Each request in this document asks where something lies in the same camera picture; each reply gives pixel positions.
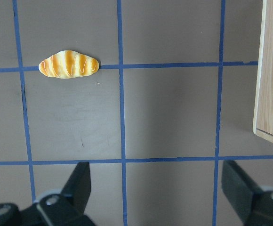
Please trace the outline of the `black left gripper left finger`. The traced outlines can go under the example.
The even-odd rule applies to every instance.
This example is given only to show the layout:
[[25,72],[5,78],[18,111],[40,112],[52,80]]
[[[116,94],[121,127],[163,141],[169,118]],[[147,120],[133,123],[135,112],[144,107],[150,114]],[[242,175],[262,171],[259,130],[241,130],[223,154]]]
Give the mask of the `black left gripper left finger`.
[[43,197],[37,210],[44,217],[77,217],[83,215],[91,193],[90,166],[79,162],[61,192]]

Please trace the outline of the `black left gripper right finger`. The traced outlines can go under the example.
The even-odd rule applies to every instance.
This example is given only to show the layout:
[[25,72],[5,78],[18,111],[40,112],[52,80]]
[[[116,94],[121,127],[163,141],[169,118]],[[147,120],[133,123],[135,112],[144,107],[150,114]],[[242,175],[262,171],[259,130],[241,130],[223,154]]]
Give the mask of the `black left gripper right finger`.
[[224,161],[221,187],[244,224],[273,224],[273,187],[260,186],[235,161]]

